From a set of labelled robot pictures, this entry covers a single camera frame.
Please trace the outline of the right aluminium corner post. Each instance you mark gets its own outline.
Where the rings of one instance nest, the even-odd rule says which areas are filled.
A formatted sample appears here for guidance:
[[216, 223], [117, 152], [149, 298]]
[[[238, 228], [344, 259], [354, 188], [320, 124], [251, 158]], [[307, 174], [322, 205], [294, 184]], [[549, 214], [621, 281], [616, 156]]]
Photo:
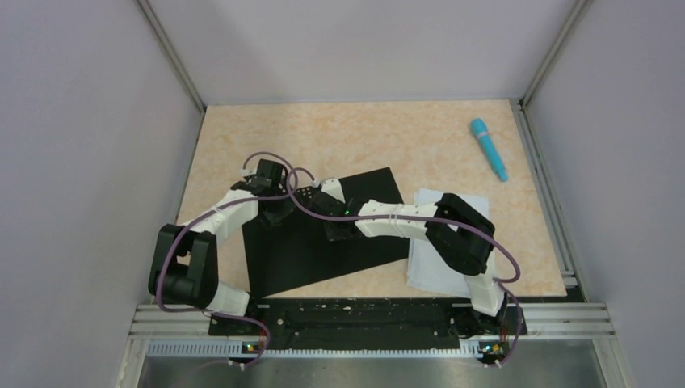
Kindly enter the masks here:
[[549, 46], [549, 49], [544, 55], [542, 62], [538, 66], [532, 80], [528, 84], [523, 97], [519, 100], [519, 106], [522, 111], [527, 110], [527, 108], [531, 105], [538, 90], [544, 83], [544, 80], [554, 67], [558, 57], [563, 52], [565, 46], [569, 43], [570, 37], [573, 35], [574, 31], [577, 29], [581, 20], [593, 3], [594, 1], [592, 0], [574, 1], [568, 15], [560, 26], [556, 37]]

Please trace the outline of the left aluminium corner post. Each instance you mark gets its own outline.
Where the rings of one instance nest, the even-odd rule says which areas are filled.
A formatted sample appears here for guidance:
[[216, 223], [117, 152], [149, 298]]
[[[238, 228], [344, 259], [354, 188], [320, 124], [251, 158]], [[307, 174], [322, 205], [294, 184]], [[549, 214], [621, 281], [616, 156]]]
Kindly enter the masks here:
[[166, 62], [174, 73], [174, 76], [182, 87], [184, 93], [191, 100], [192, 104], [200, 113], [200, 115], [204, 115], [207, 111], [207, 104], [202, 100], [195, 83], [191, 79], [191, 75], [187, 71], [186, 66], [183, 64], [183, 61], [175, 50], [175, 47], [170, 37], [166, 33], [161, 20], [158, 18], [153, 5], [148, 0], [134, 0], [133, 2], [148, 25], [153, 38], [157, 42], [162, 55], [166, 59]]

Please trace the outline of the aluminium corner post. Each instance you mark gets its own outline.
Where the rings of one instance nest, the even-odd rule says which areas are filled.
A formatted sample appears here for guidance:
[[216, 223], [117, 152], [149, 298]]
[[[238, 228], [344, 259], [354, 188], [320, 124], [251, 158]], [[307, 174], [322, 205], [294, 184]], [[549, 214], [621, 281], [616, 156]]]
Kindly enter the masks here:
[[166, 62], [174, 73], [174, 76], [182, 87], [184, 93], [191, 100], [192, 104], [200, 113], [200, 115], [204, 115], [207, 111], [207, 104], [202, 100], [195, 83], [191, 79], [191, 75], [187, 71], [186, 66], [183, 64], [183, 61], [175, 50], [175, 47], [170, 37], [166, 33], [161, 20], [158, 18], [153, 5], [148, 0], [134, 0], [133, 2], [148, 25], [153, 38], [157, 42], [162, 55], [166, 59]]
[[532, 80], [528, 84], [523, 97], [519, 100], [519, 106], [522, 111], [527, 110], [527, 108], [531, 105], [538, 90], [544, 83], [544, 80], [554, 67], [558, 57], [563, 52], [565, 46], [569, 43], [570, 37], [573, 35], [574, 31], [577, 29], [581, 20], [593, 3], [594, 1], [592, 0], [574, 1], [568, 15], [560, 26], [556, 37], [549, 46], [549, 49], [544, 55], [542, 62], [538, 66]]

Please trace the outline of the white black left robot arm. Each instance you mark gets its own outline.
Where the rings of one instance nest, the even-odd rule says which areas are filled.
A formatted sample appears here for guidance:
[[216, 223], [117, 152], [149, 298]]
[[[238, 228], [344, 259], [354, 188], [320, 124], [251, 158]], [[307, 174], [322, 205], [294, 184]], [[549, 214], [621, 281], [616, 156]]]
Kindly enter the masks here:
[[219, 246], [246, 223], [278, 221], [292, 210], [286, 202], [288, 163], [262, 159], [209, 209], [158, 232], [148, 288], [162, 310], [204, 310], [242, 317], [250, 294], [222, 282]]

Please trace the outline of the aluminium front rail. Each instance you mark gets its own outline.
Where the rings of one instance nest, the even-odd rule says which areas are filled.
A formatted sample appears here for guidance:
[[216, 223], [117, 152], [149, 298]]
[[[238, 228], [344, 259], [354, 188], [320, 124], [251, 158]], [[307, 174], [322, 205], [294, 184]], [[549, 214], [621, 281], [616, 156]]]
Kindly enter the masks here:
[[[540, 340], [604, 339], [615, 335], [603, 303], [523, 303], [531, 336]], [[140, 305], [128, 329], [130, 338], [192, 338], [208, 334], [210, 318], [200, 312], [168, 313]]]

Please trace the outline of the white A4 file folder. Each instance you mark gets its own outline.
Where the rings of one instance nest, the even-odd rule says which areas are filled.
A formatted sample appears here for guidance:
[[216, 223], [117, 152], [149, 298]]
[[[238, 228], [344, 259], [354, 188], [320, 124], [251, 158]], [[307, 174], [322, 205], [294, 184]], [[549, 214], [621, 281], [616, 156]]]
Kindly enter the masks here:
[[330, 241], [326, 223], [294, 209], [272, 226], [259, 216], [242, 227], [250, 293], [268, 297], [389, 264], [409, 255], [406, 238], [363, 235]]

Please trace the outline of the blue marker pen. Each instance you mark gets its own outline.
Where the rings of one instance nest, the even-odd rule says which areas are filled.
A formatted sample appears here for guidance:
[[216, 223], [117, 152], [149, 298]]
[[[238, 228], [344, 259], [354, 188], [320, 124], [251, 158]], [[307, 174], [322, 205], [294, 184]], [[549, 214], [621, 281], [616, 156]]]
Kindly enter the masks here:
[[501, 182], [506, 182], [508, 180], [508, 174], [505, 164], [491, 139], [485, 122], [481, 118], [476, 118], [471, 121], [470, 129], [494, 174]]

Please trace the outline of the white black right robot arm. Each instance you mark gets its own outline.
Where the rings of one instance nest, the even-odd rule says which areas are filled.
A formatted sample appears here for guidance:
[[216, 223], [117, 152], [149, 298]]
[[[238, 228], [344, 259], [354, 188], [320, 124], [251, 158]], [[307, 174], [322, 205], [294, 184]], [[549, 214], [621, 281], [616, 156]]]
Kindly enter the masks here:
[[364, 236], [430, 243], [448, 268], [464, 276], [474, 314], [502, 320], [507, 296], [495, 280], [495, 227], [473, 206], [452, 193], [425, 205], [343, 199], [339, 182], [328, 179], [305, 202], [305, 208], [325, 222], [330, 241]]

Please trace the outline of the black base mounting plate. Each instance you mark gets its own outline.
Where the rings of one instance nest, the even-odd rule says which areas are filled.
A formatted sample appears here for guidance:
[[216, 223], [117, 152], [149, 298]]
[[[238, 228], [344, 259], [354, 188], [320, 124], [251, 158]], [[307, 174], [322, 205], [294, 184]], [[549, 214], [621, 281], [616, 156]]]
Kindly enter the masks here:
[[464, 298], [264, 298], [248, 322], [210, 319], [211, 336], [258, 336], [268, 349], [455, 349], [478, 336], [526, 335], [523, 312], [509, 304], [502, 320], [478, 318]]

